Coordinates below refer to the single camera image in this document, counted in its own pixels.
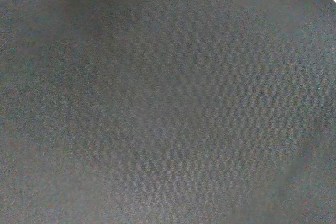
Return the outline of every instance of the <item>fabric surface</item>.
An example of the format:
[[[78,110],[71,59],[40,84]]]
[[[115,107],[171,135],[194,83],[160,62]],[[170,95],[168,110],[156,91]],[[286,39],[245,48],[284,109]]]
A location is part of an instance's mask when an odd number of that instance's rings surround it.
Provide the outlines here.
[[[0,0],[0,223],[335,223],[332,0]]]

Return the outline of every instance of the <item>dark fabric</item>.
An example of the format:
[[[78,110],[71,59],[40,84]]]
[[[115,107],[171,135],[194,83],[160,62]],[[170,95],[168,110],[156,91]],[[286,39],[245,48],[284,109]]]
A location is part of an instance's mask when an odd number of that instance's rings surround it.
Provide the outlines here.
[[[0,223],[334,223],[332,0],[0,0]]]

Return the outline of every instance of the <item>black cloth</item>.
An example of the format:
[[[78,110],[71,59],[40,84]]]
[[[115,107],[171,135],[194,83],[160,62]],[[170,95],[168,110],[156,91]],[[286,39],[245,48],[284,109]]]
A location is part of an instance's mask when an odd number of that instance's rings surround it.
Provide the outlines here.
[[[332,0],[0,0],[1,223],[334,223]]]

